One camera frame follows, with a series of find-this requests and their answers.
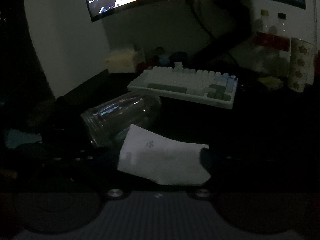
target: bottle cap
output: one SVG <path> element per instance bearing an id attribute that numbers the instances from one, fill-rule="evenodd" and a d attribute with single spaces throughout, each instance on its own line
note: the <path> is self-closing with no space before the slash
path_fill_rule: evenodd
<path id="1" fill-rule="evenodd" d="M 279 19 L 283 19 L 283 20 L 287 19 L 287 16 L 284 13 L 278 13 L 278 17 L 279 17 Z"/>
<path id="2" fill-rule="evenodd" d="M 269 16 L 269 11 L 268 10 L 260 10 L 260 12 L 261 12 L 261 15 L 262 16 Z"/>

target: small white card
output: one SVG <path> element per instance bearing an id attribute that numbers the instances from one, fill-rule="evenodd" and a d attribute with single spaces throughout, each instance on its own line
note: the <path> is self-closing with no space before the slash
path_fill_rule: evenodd
<path id="1" fill-rule="evenodd" d="M 210 174 L 200 164 L 200 151 L 208 147 L 171 140 L 132 124 L 118 170 L 161 185 L 202 185 Z"/>

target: gray ribbed surface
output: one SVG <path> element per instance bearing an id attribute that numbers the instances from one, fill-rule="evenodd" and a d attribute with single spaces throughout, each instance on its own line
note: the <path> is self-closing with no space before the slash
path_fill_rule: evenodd
<path id="1" fill-rule="evenodd" d="M 209 202 L 186 193 L 133 192 L 124 200 L 108 202 L 92 223 L 71 233 L 45 236 L 24 231 L 15 240 L 300 240 L 288 231 L 266 236 L 246 233 L 226 223 Z"/>

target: mechanical keyboard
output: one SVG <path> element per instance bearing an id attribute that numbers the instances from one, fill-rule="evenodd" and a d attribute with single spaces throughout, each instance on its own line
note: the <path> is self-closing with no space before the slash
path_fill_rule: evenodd
<path id="1" fill-rule="evenodd" d="M 228 73 L 171 67 L 145 70 L 128 90 L 150 90 L 159 96 L 232 109 L 238 79 Z"/>

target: black bottle cap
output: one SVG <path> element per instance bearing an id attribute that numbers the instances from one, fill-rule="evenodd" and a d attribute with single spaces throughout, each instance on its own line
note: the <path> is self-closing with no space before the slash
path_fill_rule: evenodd
<path id="1" fill-rule="evenodd" d="M 283 19 L 283 20 L 287 19 L 287 16 L 284 13 L 278 13 L 278 17 L 279 19 Z"/>

